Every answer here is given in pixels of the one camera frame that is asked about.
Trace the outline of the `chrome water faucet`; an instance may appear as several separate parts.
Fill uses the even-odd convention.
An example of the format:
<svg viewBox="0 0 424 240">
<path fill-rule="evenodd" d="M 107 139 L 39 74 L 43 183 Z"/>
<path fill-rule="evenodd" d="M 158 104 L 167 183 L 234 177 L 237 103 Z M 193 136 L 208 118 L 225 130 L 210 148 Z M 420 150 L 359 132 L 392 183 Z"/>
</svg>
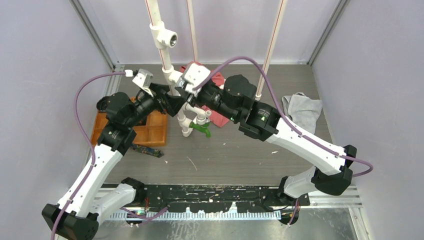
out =
<svg viewBox="0 0 424 240">
<path fill-rule="evenodd" d="M 185 80 L 183 78 L 179 78 L 177 83 L 176 83 L 176 86 L 179 87 L 179 88 L 183 88 L 184 84 L 185 84 Z"/>
</svg>

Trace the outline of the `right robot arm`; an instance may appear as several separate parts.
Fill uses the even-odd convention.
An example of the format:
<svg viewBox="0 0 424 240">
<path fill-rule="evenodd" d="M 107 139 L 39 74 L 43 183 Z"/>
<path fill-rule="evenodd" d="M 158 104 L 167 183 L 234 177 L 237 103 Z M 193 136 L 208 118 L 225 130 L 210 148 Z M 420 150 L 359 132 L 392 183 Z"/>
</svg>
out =
<svg viewBox="0 0 424 240">
<path fill-rule="evenodd" d="M 256 86 L 243 75 L 233 75 L 219 88 L 211 80 L 200 86 L 203 73 L 184 73 L 178 86 L 190 104 L 206 106 L 239 124 L 244 135 L 283 147 L 313 166 L 298 175 L 283 177 L 277 198 L 291 205 L 298 197 L 314 191 L 341 195 L 351 184 L 353 172 L 346 162 L 345 148 L 332 145 L 299 126 L 278 110 L 254 99 Z"/>
</svg>

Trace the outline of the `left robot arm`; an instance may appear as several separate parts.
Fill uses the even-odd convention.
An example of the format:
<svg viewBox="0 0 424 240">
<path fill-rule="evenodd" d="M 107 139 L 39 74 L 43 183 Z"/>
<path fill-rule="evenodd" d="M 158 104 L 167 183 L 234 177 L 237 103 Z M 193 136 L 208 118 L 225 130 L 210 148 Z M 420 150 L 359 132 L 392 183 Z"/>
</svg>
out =
<svg viewBox="0 0 424 240">
<path fill-rule="evenodd" d="M 95 200 L 95 196 L 132 146 L 137 135 L 134 126 L 154 111 L 173 117 L 185 103 L 183 97 L 170 95 L 167 85 L 152 83 L 150 90 L 151 94 L 144 92 L 135 101 L 124 92 L 114 93 L 103 101 L 108 122 L 96 145 L 89 145 L 90 161 L 66 194 L 42 210 L 54 237 L 91 240 L 99 226 L 120 208 L 128 204 L 138 207 L 145 202 L 145 185 L 130 177 L 102 198 Z"/>
</svg>

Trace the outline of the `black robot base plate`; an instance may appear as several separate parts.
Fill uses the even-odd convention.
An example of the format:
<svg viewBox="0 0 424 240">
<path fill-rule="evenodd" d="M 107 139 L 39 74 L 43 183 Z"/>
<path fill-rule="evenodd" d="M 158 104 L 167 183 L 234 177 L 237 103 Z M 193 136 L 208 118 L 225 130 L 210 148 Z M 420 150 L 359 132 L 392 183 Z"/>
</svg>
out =
<svg viewBox="0 0 424 240">
<path fill-rule="evenodd" d="M 277 186 L 268 185 L 170 185 L 147 184 L 144 193 L 126 207 L 152 212 L 167 208 L 170 213 L 268 213 L 295 205 Z"/>
</svg>

